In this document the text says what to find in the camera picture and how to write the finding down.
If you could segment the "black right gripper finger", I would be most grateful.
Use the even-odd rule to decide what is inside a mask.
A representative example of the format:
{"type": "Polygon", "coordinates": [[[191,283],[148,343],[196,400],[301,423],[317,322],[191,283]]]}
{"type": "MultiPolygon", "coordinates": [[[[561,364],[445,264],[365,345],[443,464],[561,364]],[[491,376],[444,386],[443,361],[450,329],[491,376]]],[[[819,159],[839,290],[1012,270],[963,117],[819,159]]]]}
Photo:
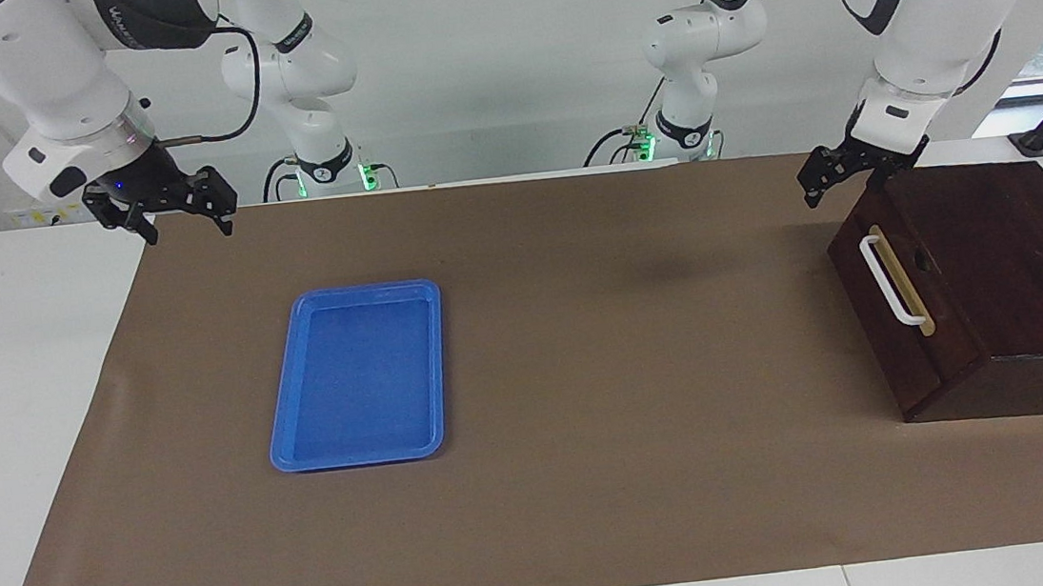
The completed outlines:
{"type": "Polygon", "coordinates": [[[200,168],[185,180],[190,190],[185,205],[186,213],[208,218],[224,237],[231,237],[238,198],[231,181],[212,166],[200,168]]]}
{"type": "Polygon", "coordinates": [[[157,245],[160,231],[147,219],[141,202],[123,210],[111,200],[110,194],[95,184],[88,185],[81,195],[81,201],[88,207],[94,219],[105,229],[121,229],[135,233],[144,239],[147,245],[157,245]]]}

